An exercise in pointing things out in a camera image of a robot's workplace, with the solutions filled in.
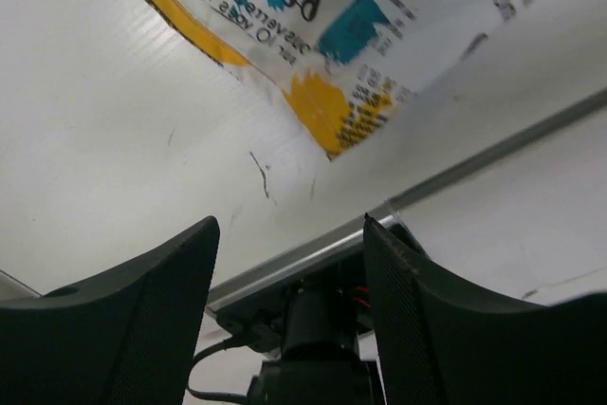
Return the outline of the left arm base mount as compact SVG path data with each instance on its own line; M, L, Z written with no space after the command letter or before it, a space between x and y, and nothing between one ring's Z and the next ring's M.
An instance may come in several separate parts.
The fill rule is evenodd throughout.
M312 280L292 292L280 356L263 362L243 395L188 393L230 404L439 404L432 346L413 259L425 251L404 226L363 228L363 287Z

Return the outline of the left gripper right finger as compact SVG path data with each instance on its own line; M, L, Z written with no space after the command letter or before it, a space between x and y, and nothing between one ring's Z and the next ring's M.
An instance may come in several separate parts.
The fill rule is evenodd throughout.
M374 218L364 264L391 404L602 404L606 296L554 305L469 282Z

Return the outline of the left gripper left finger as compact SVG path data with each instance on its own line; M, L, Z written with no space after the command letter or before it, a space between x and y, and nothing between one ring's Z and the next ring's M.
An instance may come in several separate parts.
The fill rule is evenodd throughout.
M2 403L181 403L219 237L209 216L104 272L3 301Z

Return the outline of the printed white yellow teal shorts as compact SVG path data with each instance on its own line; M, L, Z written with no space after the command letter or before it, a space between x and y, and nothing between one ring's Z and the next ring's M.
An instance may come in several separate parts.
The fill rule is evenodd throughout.
M145 0L335 158L536 0Z

